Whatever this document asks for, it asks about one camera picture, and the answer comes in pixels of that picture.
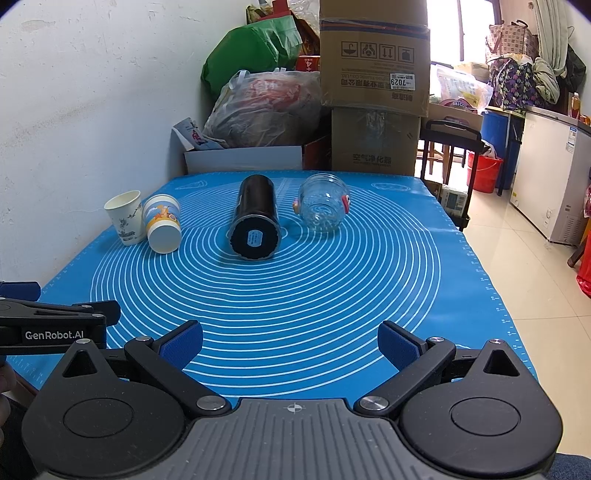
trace blue silicone mat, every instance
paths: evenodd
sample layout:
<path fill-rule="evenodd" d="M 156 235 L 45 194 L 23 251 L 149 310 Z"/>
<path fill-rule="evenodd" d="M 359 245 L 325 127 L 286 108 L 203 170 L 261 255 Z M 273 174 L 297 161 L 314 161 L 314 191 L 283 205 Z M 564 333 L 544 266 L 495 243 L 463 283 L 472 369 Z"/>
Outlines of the blue silicone mat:
<path fill-rule="evenodd" d="M 320 234 L 291 207 L 310 173 L 266 174 L 282 230 L 270 260 L 240 260 L 227 239 L 249 173 L 181 177 L 159 190 L 181 205 L 177 252 L 158 255 L 147 242 L 124 247 L 109 228 L 44 288 L 41 301 L 119 301 L 111 348 L 199 320 L 203 349 L 186 372 L 234 403 L 344 397 L 352 404 L 396 373 L 377 347 L 384 320 L 461 348 L 504 338 L 535 374 L 476 255 L 419 179 L 339 174 L 351 211 L 336 233 Z M 40 387 L 58 359 L 10 361 Z"/>

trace refrigerator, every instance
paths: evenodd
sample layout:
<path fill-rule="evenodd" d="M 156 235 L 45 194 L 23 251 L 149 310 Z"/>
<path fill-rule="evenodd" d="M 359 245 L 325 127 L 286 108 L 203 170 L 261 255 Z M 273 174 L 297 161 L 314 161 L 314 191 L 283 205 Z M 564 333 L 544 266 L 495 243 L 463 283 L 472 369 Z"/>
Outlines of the refrigerator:
<path fill-rule="evenodd" d="M 591 183 L 591 127 L 528 107 L 511 203 L 550 241 L 578 245 Z"/>

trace black circular pad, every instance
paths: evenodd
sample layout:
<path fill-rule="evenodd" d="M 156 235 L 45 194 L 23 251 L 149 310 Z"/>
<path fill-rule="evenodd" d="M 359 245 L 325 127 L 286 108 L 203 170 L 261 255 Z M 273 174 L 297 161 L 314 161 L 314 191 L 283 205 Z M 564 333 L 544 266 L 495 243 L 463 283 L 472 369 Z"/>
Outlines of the black circular pad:
<path fill-rule="evenodd" d="M 562 437 L 550 400 L 534 378 L 481 375 L 486 379 L 466 377 L 411 398 L 401 433 L 420 456 L 453 475 L 513 478 L 544 469 Z"/>
<path fill-rule="evenodd" d="M 275 224 L 263 216 L 245 217 L 240 220 L 230 237 L 232 249 L 249 260 L 269 257 L 279 245 L 279 233 Z"/>
<path fill-rule="evenodd" d="M 492 437 L 517 427 L 520 416 L 513 405 L 502 400 L 468 398 L 453 406 L 452 420 L 468 433 Z"/>
<path fill-rule="evenodd" d="M 71 389 L 48 382 L 22 422 L 25 447 L 43 470 L 125 477 L 158 462 L 183 434 L 183 411 L 161 390 L 100 375 L 68 380 L 76 381 Z"/>
<path fill-rule="evenodd" d="M 77 403 L 64 415 L 72 433 L 86 438 L 104 438 L 125 430 L 134 418 L 134 409 L 114 398 L 93 398 Z"/>

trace printed paper cup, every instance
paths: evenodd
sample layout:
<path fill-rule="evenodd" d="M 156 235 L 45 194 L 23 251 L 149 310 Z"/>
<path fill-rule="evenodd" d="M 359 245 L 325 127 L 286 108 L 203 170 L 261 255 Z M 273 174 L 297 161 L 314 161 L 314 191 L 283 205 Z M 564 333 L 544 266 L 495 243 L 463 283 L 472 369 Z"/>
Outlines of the printed paper cup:
<path fill-rule="evenodd" d="M 135 245 L 146 238 L 139 190 L 125 192 L 105 203 L 105 210 L 124 245 Z"/>
<path fill-rule="evenodd" d="M 181 244 L 181 207 L 170 195 L 155 195 L 144 205 L 148 242 L 156 253 L 169 254 Z"/>

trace black thermos bottle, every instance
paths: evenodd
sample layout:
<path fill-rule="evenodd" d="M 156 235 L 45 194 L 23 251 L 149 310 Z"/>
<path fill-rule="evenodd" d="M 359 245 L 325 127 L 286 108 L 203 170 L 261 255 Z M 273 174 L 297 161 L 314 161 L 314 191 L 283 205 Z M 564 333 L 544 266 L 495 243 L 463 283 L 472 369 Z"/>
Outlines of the black thermos bottle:
<path fill-rule="evenodd" d="M 269 178 L 251 175 L 244 179 L 228 237 L 232 249 L 248 260 L 265 260 L 277 250 L 281 228 Z"/>

